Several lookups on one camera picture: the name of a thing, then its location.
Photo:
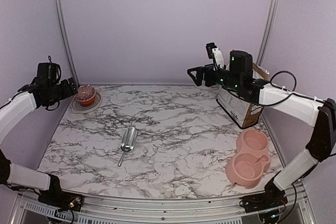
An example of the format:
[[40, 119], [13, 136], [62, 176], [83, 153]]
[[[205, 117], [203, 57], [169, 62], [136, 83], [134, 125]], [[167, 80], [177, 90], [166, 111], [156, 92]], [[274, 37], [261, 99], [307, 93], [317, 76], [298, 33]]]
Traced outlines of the brown white dog food bag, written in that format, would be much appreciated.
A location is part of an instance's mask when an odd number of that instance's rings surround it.
[[243, 130], [256, 125], [263, 111], [262, 106], [242, 101], [229, 94], [222, 87], [218, 89], [216, 101], [237, 126]]

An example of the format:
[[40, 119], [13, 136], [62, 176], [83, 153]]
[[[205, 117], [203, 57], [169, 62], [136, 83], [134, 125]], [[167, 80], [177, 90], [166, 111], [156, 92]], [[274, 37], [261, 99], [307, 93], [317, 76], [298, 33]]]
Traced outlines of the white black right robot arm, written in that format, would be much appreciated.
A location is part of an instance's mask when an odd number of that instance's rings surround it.
[[283, 112], [313, 127], [304, 150], [265, 185], [264, 191], [240, 200], [246, 212], [285, 207], [286, 189], [333, 156], [335, 101], [308, 97], [295, 89], [278, 86], [272, 79], [256, 79], [257, 68], [247, 52], [232, 50], [229, 65], [225, 65], [222, 52], [215, 44], [207, 44], [206, 50], [212, 63], [190, 68], [187, 74], [196, 86], [218, 85], [217, 103], [242, 129], [236, 140], [236, 154], [225, 170], [232, 184], [254, 188], [270, 166], [268, 139], [254, 129], [264, 108]]

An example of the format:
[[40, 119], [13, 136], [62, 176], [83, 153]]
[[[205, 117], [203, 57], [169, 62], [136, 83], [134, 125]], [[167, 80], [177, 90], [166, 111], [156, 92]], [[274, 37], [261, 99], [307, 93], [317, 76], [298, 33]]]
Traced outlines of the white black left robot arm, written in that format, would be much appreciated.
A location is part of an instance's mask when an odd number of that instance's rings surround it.
[[[52, 60], [39, 63], [32, 82], [1, 106], [1, 140], [28, 114], [40, 107], [53, 111], [62, 100], [77, 92], [73, 78], [61, 79], [59, 64]], [[37, 190], [38, 201], [62, 211], [80, 211], [84, 200], [81, 194], [62, 190], [57, 176], [14, 164], [4, 154], [1, 154], [1, 184], [16, 191]]]

